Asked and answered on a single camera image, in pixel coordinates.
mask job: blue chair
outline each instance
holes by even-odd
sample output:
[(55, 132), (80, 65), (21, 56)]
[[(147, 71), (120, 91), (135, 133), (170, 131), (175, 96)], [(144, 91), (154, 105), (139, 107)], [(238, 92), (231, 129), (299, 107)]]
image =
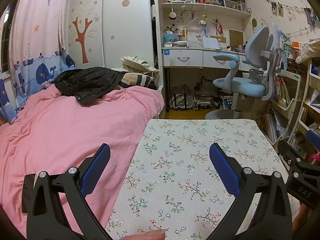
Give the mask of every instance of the blue chair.
[[(273, 34), (269, 33), (267, 26), (261, 26), (250, 38), (245, 47), (245, 59), (242, 61), (252, 66), (249, 71), (249, 79), (235, 77), (239, 70), (240, 57), (232, 53), (218, 53), (213, 58), (215, 60), (230, 61), (231, 70), (225, 78), (213, 81), (213, 85), (221, 88), (228, 94), (238, 93), (238, 101), (235, 110), (220, 109), (208, 113), (206, 119), (238, 119), (240, 114), (242, 95), (261, 98), (267, 101), (274, 94), (274, 76), (277, 62), (282, 52), (281, 48), (272, 48)], [(267, 76), (263, 76), (264, 71), (268, 70)], [(269, 82), (269, 91), (266, 94), (266, 87), (263, 81)]]

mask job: blue gripper pad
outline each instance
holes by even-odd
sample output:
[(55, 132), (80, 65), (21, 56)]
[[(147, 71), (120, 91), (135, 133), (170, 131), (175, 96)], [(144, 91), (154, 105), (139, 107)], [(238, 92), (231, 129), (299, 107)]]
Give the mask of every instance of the blue gripper pad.
[(317, 136), (313, 131), (309, 130), (306, 133), (307, 140), (320, 151), (320, 137)]
[(110, 147), (108, 144), (100, 150), (85, 174), (82, 176), (80, 193), (85, 198), (91, 194), (98, 183), (105, 167), (110, 160)]
[(220, 149), (218, 149), (214, 144), (210, 146), (209, 156), (214, 168), (223, 182), (223, 185), (226, 187), (226, 190), (229, 194), (232, 194), (237, 198), (240, 194), (239, 178), (237, 174), (223, 156)]

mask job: whale print curtain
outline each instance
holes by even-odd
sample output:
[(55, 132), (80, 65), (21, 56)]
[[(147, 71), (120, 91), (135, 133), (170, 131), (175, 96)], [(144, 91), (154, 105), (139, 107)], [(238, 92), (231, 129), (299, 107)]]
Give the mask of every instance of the whale print curtain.
[[(7, 20), (8, 15), (6, 16), (7, 10), (4, 10), (4, 13), (0, 17), (0, 37), (2, 33), (2, 28), (4, 25), (4, 21)], [(13, 123), (14, 120), (17, 118), (17, 113), (13, 108), (12, 104), (10, 104), (9, 98), (7, 96), (7, 92), (4, 87), (4, 80), (3, 75), (1, 73), (0, 68), (0, 126), (7, 121)]]
[(19, 109), (61, 72), (75, 68), (66, 52), (67, 0), (19, 0), (12, 20), (9, 63)]

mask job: hand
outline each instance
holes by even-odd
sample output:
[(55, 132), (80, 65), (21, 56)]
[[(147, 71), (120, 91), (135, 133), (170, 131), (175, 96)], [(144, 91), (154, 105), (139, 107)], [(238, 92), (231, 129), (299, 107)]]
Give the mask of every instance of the hand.
[(165, 230), (154, 230), (143, 235), (126, 236), (123, 240), (164, 240)]

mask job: pink blanket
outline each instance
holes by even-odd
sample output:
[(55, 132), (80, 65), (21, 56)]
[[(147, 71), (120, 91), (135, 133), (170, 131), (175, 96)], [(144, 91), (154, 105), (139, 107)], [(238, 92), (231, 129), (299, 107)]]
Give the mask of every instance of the pink blanket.
[[(110, 146), (111, 159), (86, 201), (105, 227), (143, 131), (163, 106), (162, 95), (144, 87), (114, 90), (90, 107), (61, 96), (55, 85), (31, 96), (17, 121), (0, 127), (0, 204), (17, 229), (26, 235), (24, 176), (64, 173), (102, 143)], [(61, 201), (73, 230), (81, 232), (66, 198)]]

